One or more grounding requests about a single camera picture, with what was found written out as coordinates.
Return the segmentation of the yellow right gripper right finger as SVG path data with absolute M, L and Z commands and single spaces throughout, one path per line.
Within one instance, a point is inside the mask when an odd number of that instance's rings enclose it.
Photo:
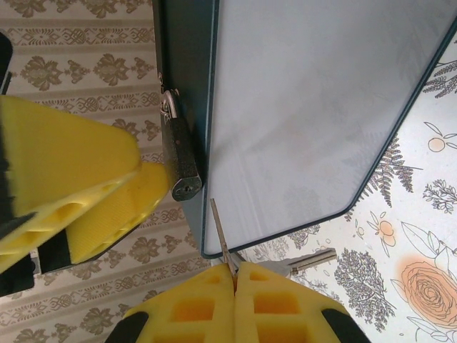
M 235 343 L 364 343 L 344 306 L 258 264 L 238 268 Z

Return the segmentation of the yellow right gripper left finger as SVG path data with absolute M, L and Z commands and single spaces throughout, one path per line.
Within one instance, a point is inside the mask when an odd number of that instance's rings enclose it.
M 131 308 L 110 343 L 234 343 L 235 291 L 227 264 Z

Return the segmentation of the silver key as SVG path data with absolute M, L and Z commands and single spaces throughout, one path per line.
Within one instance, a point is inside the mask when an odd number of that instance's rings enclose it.
M 232 276 L 235 277 L 237 275 L 237 268 L 231 258 L 231 253 L 229 252 L 229 249 L 227 247 L 223 227 L 221 224 L 221 219 L 219 216 L 219 211 L 216 206 L 216 201 L 215 201 L 215 199 L 211 198 L 211 199 L 209 199 L 209 202 L 210 202 L 211 210 L 212 210 L 212 213 L 214 216 L 216 231 L 217 231 L 217 234 L 219 237 L 219 243 L 221 245 L 221 251 L 222 251 L 223 258 L 224 258 L 224 263 L 228 265 Z
M 303 255 L 291 259 L 283 259 L 281 261 L 264 261 L 258 265 L 267 268 L 283 277 L 289 278 L 292 275 L 297 275 L 300 271 L 316 267 L 320 264 L 336 259 L 337 253 L 333 248 L 321 249 L 313 254 Z

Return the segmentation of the dark padlock with silver shackle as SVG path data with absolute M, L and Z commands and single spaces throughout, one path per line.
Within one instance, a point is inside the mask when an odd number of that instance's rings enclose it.
M 179 95 L 174 90 L 162 94 L 160 107 L 164 165 L 173 199 L 192 199 L 202 188 L 194 156 L 191 133 L 181 114 Z

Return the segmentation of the starry night tin box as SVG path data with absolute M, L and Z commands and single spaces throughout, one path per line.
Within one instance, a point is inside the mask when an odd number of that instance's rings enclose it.
M 201 254 L 345 214 L 457 32 L 457 0 L 151 0 L 161 93 L 179 95 Z

